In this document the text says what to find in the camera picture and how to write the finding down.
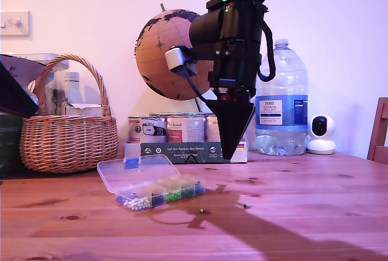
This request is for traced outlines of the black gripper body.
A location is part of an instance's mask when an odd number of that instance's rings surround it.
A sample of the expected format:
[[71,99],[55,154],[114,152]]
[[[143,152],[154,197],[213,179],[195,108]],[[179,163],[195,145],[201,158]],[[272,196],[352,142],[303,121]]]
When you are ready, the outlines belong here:
[[259,48],[259,41],[235,39],[217,42],[213,70],[208,75],[210,87],[255,93],[261,59]]

